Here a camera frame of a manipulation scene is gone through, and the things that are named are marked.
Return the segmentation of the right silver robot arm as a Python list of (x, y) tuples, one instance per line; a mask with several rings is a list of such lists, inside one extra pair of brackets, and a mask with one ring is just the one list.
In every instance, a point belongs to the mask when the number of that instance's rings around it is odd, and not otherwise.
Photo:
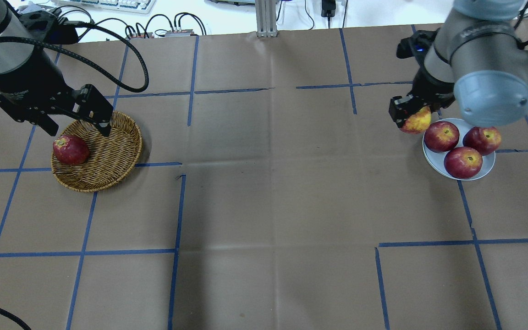
[(436, 31), (400, 40), (396, 56), (414, 58), (419, 69), (406, 96), (390, 99), (399, 129), (423, 107), (457, 102), (473, 126), (505, 126), (528, 114), (528, 40), (516, 35), (528, 0), (455, 0)]

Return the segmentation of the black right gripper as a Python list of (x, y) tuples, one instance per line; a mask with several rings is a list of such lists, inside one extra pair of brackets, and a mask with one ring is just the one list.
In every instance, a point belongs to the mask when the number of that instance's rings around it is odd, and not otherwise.
[(431, 111), (438, 111), (440, 108), (447, 109), (453, 102), (453, 83), (436, 79), (424, 65), (420, 65), (413, 78), (411, 95), (391, 98), (388, 113), (400, 129), (406, 119), (423, 107), (429, 106)]

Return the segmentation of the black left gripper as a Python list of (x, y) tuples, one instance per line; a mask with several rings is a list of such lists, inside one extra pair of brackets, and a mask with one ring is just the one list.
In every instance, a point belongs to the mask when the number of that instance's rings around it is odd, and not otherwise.
[(50, 136), (59, 130), (51, 115), (86, 121), (104, 137), (111, 132), (113, 107), (92, 84), (74, 90), (63, 78), (0, 78), (0, 108), (15, 121), (27, 121)]

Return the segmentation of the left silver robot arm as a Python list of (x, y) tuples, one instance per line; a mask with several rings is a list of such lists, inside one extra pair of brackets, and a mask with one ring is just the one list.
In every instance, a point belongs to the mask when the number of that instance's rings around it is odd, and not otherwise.
[(51, 136), (52, 115), (85, 121), (110, 134), (113, 107), (92, 84), (71, 88), (45, 48), (77, 42), (76, 30), (44, 9), (18, 13), (0, 0), (0, 108), (17, 122), (29, 122)]

